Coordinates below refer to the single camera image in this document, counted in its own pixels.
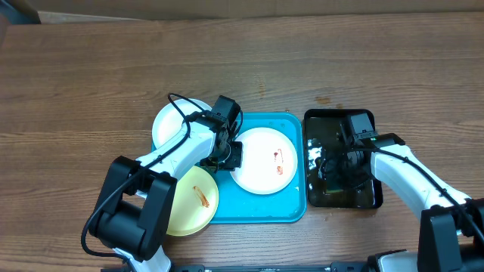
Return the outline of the green yellow sponge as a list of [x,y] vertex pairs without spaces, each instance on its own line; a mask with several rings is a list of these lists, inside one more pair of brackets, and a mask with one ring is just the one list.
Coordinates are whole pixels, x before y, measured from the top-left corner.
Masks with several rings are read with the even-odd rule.
[[335,194],[335,193],[342,193],[344,191],[350,190],[351,187],[346,186],[345,184],[332,184],[327,183],[326,189],[324,190],[325,194]]

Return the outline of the white plate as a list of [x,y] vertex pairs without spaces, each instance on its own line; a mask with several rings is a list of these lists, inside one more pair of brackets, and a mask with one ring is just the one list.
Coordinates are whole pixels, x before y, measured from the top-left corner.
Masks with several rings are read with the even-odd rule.
[[237,140],[242,160],[231,176],[249,193],[268,195],[283,190],[294,178],[298,159],[290,139],[273,128],[252,128]]
[[[191,99],[193,103],[178,99],[175,100],[177,107],[186,115],[192,114],[194,111],[201,112],[202,110],[211,110],[212,107],[205,102],[198,99]],[[161,111],[158,112],[153,126],[152,126],[152,150],[155,150],[165,144],[172,138],[182,127],[183,118],[176,108],[171,103],[165,105]]]

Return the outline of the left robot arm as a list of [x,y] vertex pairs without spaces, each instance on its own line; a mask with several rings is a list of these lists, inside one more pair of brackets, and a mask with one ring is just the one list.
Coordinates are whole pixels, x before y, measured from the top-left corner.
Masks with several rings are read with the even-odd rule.
[[80,242],[89,255],[119,258],[135,271],[152,260],[165,238],[175,189],[196,164],[211,172],[242,162],[234,140],[241,110],[204,110],[183,115],[181,131],[146,159],[119,156],[110,165]]

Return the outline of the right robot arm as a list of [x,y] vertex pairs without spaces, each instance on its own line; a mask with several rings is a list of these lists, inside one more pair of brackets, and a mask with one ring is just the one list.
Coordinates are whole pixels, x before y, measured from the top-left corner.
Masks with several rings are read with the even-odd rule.
[[433,174],[396,134],[352,136],[322,160],[320,175],[355,188],[366,174],[383,182],[420,222],[416,252],[371,255],[363,271],[481,271],[483,200],[473,199]]

